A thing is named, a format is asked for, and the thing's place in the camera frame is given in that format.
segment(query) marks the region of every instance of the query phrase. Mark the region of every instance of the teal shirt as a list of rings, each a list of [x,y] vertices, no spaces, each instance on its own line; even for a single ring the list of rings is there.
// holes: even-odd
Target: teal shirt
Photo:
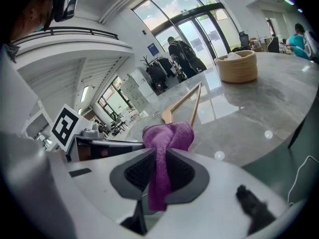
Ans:
[[[300,35],[293,35],[289,37],[289,42],[291,46],[294,47],[299,47],[299,48],[294,48],[294,53],[297,57],[305,58],[309,60],[309,57],[306,55],[306,53],[303,51],[305,49],[305,44],[304,44],[304,38]]]

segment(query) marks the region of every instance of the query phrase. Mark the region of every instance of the marble table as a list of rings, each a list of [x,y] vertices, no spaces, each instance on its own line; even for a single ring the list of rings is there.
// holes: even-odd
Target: marble table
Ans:
[[[195,139],[189,151],[239,166],[266,155],[289,138],[307,115],[316,98],[319,66],[286,54],[256,55],[256,81],[224,83],[216,68],[208,69],[159,95],[125,140],[142,141],[143,128],[163,124],[161,112],[201,82]],[[189,121],[195,100],[196,94],[176,109],[174,121]]]

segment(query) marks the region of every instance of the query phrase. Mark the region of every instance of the sky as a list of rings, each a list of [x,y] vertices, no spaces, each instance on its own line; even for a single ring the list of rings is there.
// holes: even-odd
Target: sky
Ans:
[[[199,5],[197,0],[152,0],[164,13],[170,18],[178,15],[181,11],[196,8]],[[167,21],[165,15],[151,2],[146,1],[144,4],[135,9],[135,13],[144,21],[150,30]]]

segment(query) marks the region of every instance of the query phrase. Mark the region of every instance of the wooden hanger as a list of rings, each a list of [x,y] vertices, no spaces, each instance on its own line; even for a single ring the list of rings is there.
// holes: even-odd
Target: wooden hanger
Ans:
[[[172,104],[171,106],[167,107],[162,112],[161,118],[163,119],[163,121],[165,121],[166,124],[173,122],[172,112],[175,111],[176,108],[179,107],[187,98],[189,98],[197,89],[198,89],[197,98],[196,98],[193,113],[192,113],[190,121],[189,121],[189,124],[191,125],[191,127],[193,127],[195,115],[196,115],[197,108],[198,108],[199,97],[200,97],[201,82],[196,87],[194,87],[190,92],[188,92],[185,96],[183,96],[180,100],[178,100],[176,103]]]

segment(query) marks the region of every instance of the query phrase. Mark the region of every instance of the black grille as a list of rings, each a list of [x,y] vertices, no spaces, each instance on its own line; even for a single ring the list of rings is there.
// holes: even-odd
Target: black grille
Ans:
[[[172,192],[185,187],[195,176],[190,165],[169,152],[166,153],[166,166]]]
[[[125,178],[144,191],[155,169],[155,155],[149,155],[124,171]]]

